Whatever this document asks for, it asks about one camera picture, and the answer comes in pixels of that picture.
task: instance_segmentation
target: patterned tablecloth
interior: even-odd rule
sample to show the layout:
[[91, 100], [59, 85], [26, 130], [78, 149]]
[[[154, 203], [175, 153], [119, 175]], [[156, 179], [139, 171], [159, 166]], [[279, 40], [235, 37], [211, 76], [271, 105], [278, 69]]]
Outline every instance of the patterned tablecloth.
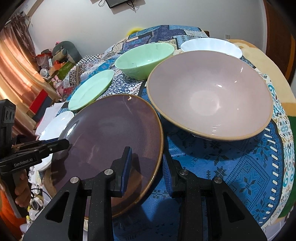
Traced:
[[[168, 42], [178, 50], [183, 42], [200, 37], [207, 36], [197, 27], [161, 25], [126, 37], [102, 55], [86, 56], [64, 80], [66, 105], [59, 114], [68, 110], [67, 103], [81, 83], [105, 69], [114, 70], [115, 76], [111, 86], [99, 99], [128, 93], [139, 95], [149, 102], [145, 81], [125, 76], [115, 68], [115, 60], [139, 45]], [[243, 141], [217, 142], [193, 137], [164, 119], [162, 124], [172, 157], [199, 177], [223, 178], [265, 230], [281, 213], [293, 185], [293, 135], [270, 78], [260, 73], [244, 56], [241, 60], [262, 76], [272, 94], [274, 113], [262, 133]], [[115, 240], [176, 240], [179, 207], [180, 200], [171, 199], [166, 192], [160, 172], [158, 181], [142, 204], [113, 220]]]

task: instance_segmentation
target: mint green bowl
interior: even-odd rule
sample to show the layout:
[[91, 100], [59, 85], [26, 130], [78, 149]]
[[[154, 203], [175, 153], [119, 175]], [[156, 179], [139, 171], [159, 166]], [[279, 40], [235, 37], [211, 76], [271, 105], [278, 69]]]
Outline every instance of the mint green bowl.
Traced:
[[160, 62], [174, 53], [174, 46], [167, 43], [151, 43], [135, 47], [115, 61], [115, 67], [128, 77], [145, 80]]

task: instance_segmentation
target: pink bowl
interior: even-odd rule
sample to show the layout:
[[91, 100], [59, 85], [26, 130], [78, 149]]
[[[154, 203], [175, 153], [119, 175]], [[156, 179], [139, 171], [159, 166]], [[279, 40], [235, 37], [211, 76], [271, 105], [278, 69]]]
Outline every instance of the pink bowl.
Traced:
[[151, 72], [148, 96], [170, 122], [206, 139], [242, 140], [269, 124], [273, 102], [248, 64], [212, 51], [170, 57]]

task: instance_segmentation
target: orange sleeve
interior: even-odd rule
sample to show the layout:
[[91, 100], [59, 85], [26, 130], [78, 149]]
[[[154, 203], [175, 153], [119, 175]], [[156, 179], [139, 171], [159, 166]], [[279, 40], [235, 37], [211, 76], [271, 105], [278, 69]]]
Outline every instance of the orange sleeve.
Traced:
[[26, 223], [26, 218], [16, 218], [4, 192], [1, 192], [2, 208], [0, 217], [16, 239], [21, 239], [20, 225]]

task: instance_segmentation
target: dark purple plate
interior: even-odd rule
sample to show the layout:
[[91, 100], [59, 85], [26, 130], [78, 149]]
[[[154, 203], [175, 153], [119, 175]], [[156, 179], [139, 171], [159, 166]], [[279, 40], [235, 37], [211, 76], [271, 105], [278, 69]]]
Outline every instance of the dark purple plate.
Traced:
[[122, 198], [112, 198], [112, 214], [130, 209], [148, 191], [161, 163], [163, 130], [157, 113], [142, 98], [112, 95], [82, 109], [60, 135], [70, 150], [55, 153], [51, 180], [44, 185], [53, 196], [72, 177], [91, 178], [110, 168], [125, 146], [133, 151], [128, 187]]

